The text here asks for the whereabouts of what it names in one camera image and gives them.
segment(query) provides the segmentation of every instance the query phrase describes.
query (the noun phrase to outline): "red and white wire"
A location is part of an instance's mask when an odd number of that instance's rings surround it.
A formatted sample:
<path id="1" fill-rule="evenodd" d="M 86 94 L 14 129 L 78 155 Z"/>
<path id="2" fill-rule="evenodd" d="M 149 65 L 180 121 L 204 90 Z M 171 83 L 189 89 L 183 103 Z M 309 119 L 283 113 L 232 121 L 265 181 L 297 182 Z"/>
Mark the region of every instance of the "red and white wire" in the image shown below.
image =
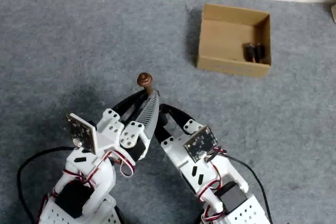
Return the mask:
<path id="1" fill-rule="evenodd" d="M 101 159 L 101 161 L 99 162 L 99 164 L 93 169 L 93 171 L 89 174 L 89 176 L 82 182 L 83 184 L 86 184 L 88 183 L 91 178 L 94 176 L 94 174 L 98 171 L 98 167 L 99 165 L 104 162 L 111 154 L 112 152 L 111 151 L 108 151 L 104 154 L 103 158 Z"/>
<path id="2" fill-rule="evenodd" d="M 211 161 L 210 161 L 210 163 L 212 164 L 213 168 L 215 169 L 217 175 L 219 176 L 219 184 L 218 184 L 217 188 L 214 188 L 213 190 L 219 190 L 222 187 L 222 177 L 220 176 L 220 173 L 219 173 L 219 170 L 218 170 L 217 166 L 214 165 Z"/>
<path id="3" fill-rule="evenodd" d="M 42 211 L 43 211 L 43 209 L 44 209 L 44 207 L 46 206 L 47 203 L 48 203 L 48 195 L 44 194 L 44 196 L 42 198 L 41 205 L 40 205 L 40 209 L 39 209 L 38 215 L 37 215 L 37 223 L 40 223 L 40 217 L 41 217 Z"/>
<path id="4" fill-rule="evenodd" d="M 205 222 L 210 222 L 210 221 L 214 221 L 214 220 L 217 220 L 219 219 L 223 214 L 224 214 L 224 211 L 222 212 L 219 212 L 219 213 L 214 213 L 213 215 L 211 216 L 208 216 L 208 213 L 209 213 L 209 210 L 210 210 L 210 205 L 208 205 L 204 211 L 204 213 L 202 214 L 201 216 L 201 220 L 202 221 L 205 221 Z"/>
<path id="5" fill-rule="evenodd" d="M 215 184 L 215 183 L 220 183 L 220 181 L 218 180 L 218 179 L 214 179 L 214 180 L 212 180 L 210 183 L 208 183 L 200 192 L 199 192 L 199 194 L 197 195 L 198 196 L 198 198 L 199 198 L 199 200 L 201 201 L 201 202 L 203 202 L 203 200 L 201 199 L 201 196 L 203 195 L 203 193 L 207 190 L 207 189 L 211 189 L 211 186 L 213 185 L 213 184 Z"/>
<path id="6" fill-rule="evenodd" d="M 126 177 L 126 178 L 130 178 L 130 177 L 132 177 L 133 176 L 133 174 L 134 174 L 134 166 L 131 164 L 131 162 L 129 162 L 128 161 L 128 159 L 124 156 L 124 155 L 122 155 L 120 152 L 118 152 L 118 151 L 114 151 L 116 154 L 117 154 L 117 156 L 121 159 L 121 164 L 120 164 L 120 166 L 119 166 L 119 170 L 120 170 L 120 173 L 124 176 L 124 177 Z M 130 169 L 130 174 L 126 174 L 123 170 L 122 170 L 122 166 L 123 165 L 127 165 L 127 167 Z"/>

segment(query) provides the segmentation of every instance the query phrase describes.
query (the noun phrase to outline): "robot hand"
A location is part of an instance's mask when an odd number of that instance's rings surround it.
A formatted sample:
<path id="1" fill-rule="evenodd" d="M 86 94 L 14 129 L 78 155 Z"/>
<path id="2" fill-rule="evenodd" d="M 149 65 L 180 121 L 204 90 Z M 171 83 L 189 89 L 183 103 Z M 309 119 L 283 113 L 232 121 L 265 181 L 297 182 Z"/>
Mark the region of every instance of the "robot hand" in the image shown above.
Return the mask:
<path id="1" fill-rule="evenodd" d="M 184 135 L 173 137 L 164 128 L 167 114 Z M 269 224 L 256 198 L 248 193 L 247 182 L 225 156 L 208 126 L 175 107 L 161 104 L 155 136 L 194 195 L 205 202 L 202 223 Z"/>
<path id="2" fill-rule="evenodd" d="M 109 195 L 116 184 L 114 164 L 131 177 L 148 151 L 159 115 L 159 93 L 152 77 L 142 73 L 144 90 L 103 112 L 95 125 L 75 114 L 67 116 L 71 139 L 77 146 L 68 156 L 63 175 L 40 215 L 40 223 L 123 223 L 116 201 Z"/>

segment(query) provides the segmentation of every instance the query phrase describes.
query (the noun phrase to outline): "wooden knob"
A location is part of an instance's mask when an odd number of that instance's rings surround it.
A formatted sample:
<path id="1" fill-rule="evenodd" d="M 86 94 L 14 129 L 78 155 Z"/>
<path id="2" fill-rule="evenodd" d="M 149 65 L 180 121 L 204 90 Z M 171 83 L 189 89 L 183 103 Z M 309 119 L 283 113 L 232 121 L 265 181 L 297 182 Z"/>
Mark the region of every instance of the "wooden knob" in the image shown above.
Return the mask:
<path id="1" fill-rule="evenodd" d="M 145 88 L 147 94 L 151 94 L 153 92 L 152 81 L 153 77 L 149 73 L 144 72 L 139 74 L 137 83 L 139 86 Z"/>

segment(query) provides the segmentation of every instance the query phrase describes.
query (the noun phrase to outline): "gray carpet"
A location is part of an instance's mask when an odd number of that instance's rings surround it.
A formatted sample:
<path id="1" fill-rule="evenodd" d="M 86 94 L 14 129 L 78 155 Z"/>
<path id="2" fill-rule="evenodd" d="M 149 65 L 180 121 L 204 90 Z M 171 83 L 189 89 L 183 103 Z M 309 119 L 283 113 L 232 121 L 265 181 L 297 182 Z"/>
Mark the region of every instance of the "gray carpet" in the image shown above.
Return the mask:
<path id="1" fill-rule="evenodd" d="M 218 3 L 271 13 L 264 79 L 194 67 L 201 10 Z M 260 0 L 0 0 L 0 219 L 28 223 L 16 170 L 35 152 L 71 145 L 65 114 L 97 121 L 154 76 L 162 99 L 209 124 L 263 182 L 274 223 L 334 223 L 336 24 L 327 6 Z M 23 175 L 34 212 L 66 153 Z M 262 202 L 252 175 L 236 165 Z M 193 223 L 201 205 L 154 140 L 135 176 L 111 194 L 130 223 Z"/>

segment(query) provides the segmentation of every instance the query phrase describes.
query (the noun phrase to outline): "open cardboard box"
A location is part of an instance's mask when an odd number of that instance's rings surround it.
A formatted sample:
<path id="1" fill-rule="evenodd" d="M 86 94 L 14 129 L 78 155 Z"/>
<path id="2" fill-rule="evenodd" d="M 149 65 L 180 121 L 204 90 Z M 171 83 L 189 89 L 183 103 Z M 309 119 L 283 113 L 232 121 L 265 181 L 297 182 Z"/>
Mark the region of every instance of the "open cardboard box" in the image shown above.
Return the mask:
<path id="1" fill-rule="evenodd" d="M 244 45 L 265 47 L 260 63 L 248 62 Z M 197 68 L 253 77 L 263 77 L 271 66 L 269 13 L 223 5 L 203 9 Z"/>

